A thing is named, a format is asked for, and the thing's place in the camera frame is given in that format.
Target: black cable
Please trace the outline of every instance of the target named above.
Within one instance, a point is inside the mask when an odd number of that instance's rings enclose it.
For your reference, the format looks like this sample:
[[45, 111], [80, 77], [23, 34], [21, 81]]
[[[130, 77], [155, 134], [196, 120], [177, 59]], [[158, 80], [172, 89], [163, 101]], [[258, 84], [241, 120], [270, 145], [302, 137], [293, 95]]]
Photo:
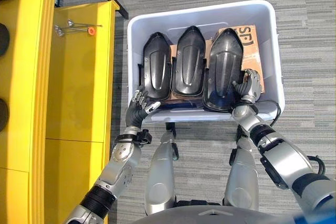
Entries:
[[319, 171], [317, 172], [318, 174], [324, 175], [326, 171], [326, 166], [322, 159], [319, 158], [319, 156], [307, 156], [307, 158], [311, 161], [315, 161], [319, 164]]

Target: black joint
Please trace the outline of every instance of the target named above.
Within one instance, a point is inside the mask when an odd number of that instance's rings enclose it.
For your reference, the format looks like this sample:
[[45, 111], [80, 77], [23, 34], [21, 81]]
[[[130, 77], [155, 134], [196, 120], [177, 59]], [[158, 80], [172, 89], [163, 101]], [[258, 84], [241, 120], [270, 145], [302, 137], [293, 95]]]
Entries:
[[237, 154], [237, 149], [232, 149], [231, 155], [230, 155], [230, 160], [229, 160], [229, 165], [232, 166], [233, 162], [235, 161]]
[[115, 200], [110, 192], [94, 185], [80, 204], [104, 219]]
[[294, 183], [292, 184], [292, 189], [302, 197], [302, 193], [304, 189], [311, 183], [317, 180], [329, 180], [328, 177], [316, 174], [316, 173], [307, 173], [302, 175], [301, 177], [297, 178]]
[[143, 129], [141, 133], [138, 133], [138, 140], [141, 145], [143, 144], [151, 144], [152, 143], [152, 135], [149, 134], [147, 129]]
[[273, 133], [275, 130], [267, 124], [260, 124], [254, 127], [250, 132], [250, 138], [252, 139], [254, 145], [258, 147], [259, 141], [269, 133]]
[[175, 123], [166, 123], [166, 130], [172, 131], [174, 138], [176, 137]]

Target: black plastic part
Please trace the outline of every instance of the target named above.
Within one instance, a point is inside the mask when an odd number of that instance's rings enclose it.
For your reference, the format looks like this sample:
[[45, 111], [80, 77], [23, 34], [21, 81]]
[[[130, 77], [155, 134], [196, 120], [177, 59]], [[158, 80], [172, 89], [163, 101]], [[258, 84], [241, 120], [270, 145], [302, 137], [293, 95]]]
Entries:
[[236, 158], [236, 154], [237, 154], [237, 149], [232, 149], [231, 155], [230, 155], [230, 160], [229, 160], [229, 165], [230, 166], [233, 165], [233, 162], [235, 161], [235, 158]]
[[78, 220], [72, 220], [68, 224], [81, 224]]
[[220, 206], [218, 203], [213, 203], [213, 202], [207, 202], [206, 200], [179, 200], [176, 204], [175, 207], [185, 207], [185, 206]]
[[280, 177], [280, 175], [274, 169], [272, 164], [269, 163], [264, 156], [260, 159], [260, 162], [264, 166], [265, 171], [267, 172], [268, 176], [272, 179], [274, 184], [276, 184], [281, 189], [288, 189], [288, 186], [285, 183], [285, 181]]
[[176, 143], [172, 143], [172, 147], [173, 147], [173, 151], [174, 151], [174, 153], [175, 153], [175, 161], [176, 160], [179, 160], [179, 158], [180, 158], [180, 155], [179, 155], [179, 149], [177, 148], [177, 144]]
[[196, 26], [183, 33], [177, 43], [177, 56], [173, 58], [172, 91], [185, 97], [203, 92], [205, 70], [205, 40]]
[[173, 136], [176, 137], [175, 123], [173, 123], [173, 122], [166, 123], [166, 130], [167, 131], [172, 131], [173, 132]]
[[241, 83], [240, 70], [243, 59], [243, 45], [236, 32], [230, 28], [221, 32], [214, 40], [209, 60], [209, 68], [204, 75], [204, 106], [210, 110], [228, 112], [240, 99], [232, 82]]
[[4, 100], [0, 99], [0, 132], [6, 127], [8, 118], [8, 106]]
[[110, 192], [94, 185], [80, 204], [104, 219], [115, 200]]
[[9, 31], [0, 23], [0, 56], [4, 55], [9, 46]]
[[237, 127], [237, 134], [236, 134], [236, 143], [238, 143], [238, 140], [242, 137], [247, 137], [242, 129], [242, 127], [240, 125], [238, 125]]
[[269, 133], [275, 132], [275, 130], [273, 130], [271, 128], [271, 126], [267, 125], [267, 124], [260, 124], [256, 127], [254, 127], [251, 132], [250, 132], [250, 138], [252, 139], [253, 143], [256, 145], [256, 147], [258, 147], [258, 143], [259, 141], [266, 136]]
[[328, 177], [325, 177], [321, 174], [316, 173], [307, 173], [302, 175], [301, 177], [297, 178], [293, 184], [292, 189], [300, 196], [302, 197], [302, 193], [306, 186], [308, 186], [310, 183], [316, 181], [316, 180], [329, 180]]
[[143, 48], [141, 84], [152, 101], [162, 101], [170, 94], [170, 46], [161, 33], [152, 34]]

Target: robot finger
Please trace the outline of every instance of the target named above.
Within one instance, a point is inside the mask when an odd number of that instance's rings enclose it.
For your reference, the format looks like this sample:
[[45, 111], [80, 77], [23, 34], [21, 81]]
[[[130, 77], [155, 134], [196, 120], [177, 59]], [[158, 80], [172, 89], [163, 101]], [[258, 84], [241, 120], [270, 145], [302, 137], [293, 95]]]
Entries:
[[154, 103], [152, 103], [151, 105], [149, 105], [145, 108], [145, 112], [147, 114], [150, 114], [150, 113], [154, 112], [158, 107], [160, 107], [160, 105], [161, 105], [161, 102], [154, 102]]

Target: black strap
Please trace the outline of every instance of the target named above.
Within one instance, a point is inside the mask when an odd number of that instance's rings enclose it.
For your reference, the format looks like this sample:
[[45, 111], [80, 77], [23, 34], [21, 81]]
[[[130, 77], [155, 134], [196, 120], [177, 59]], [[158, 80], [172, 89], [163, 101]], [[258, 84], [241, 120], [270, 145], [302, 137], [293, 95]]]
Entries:
[[316, 173], [307, 173], [302, 175], [301, 177], [297, 178], [294, 183], [292, 184], [292, 189], [300, 196], [302, 197], [302, 193], [306, 186], [308, 186], [310, 183], [313, 183], [316, 180], [329, 180], [328, 177], [325, 177], [321, 174]]
[[152, 142], [152, 136], [148, 130], [144, 129], [142, 132], [138, 132], [137, 135], [122, 134], [115, 138], [115, 143], [133, 143], [133, 144], [150, 144]]

